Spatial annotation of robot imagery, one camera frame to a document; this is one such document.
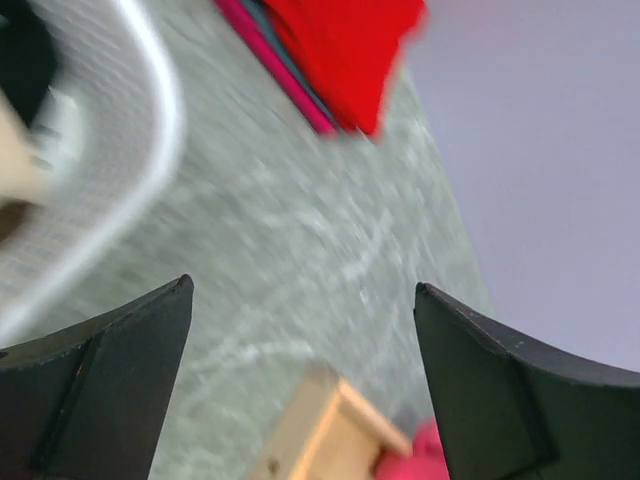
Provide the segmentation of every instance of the marble table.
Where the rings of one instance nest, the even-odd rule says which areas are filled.
[[[407,75],[379,144],[322,140],[210,1],[148,8],[184,84],[184,164],[32,336],[193,277],[193,326],[153,479],[242,478],[316,358],[412,433],[431,415],[416,282],[492,307]]]

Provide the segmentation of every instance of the beige cloth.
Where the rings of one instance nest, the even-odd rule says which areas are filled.
[[[33,161],[26,127],[0,91],[0,205],[42,203],[47,184],[47,172]]]

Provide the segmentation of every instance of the white basket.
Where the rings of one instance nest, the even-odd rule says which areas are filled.
[[[82,91],[77,172],[0,248],[0,346],[95,265],[173,177],[179,83],[136,0],[34,0]]]

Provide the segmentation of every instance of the red cloth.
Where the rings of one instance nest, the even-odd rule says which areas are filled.
[[[264,0],[282,43],[347,131],[375,135],[385,83],[425,0]]]
[[[385,454],[376,469],[376,480],[449,480],[449,471],[434,422],[418,429],[413,440],[413,456]]]

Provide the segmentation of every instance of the magenta fabric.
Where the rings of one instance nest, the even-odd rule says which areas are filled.
[[[280,84],[313,129],[322,135],[336,132],[336,128],[298,81],[289,73],[271,46],[267,43],[258,25],[239,0],[214,0],[229,25],[238,33],[253,54],[262,62],[273,78]]]

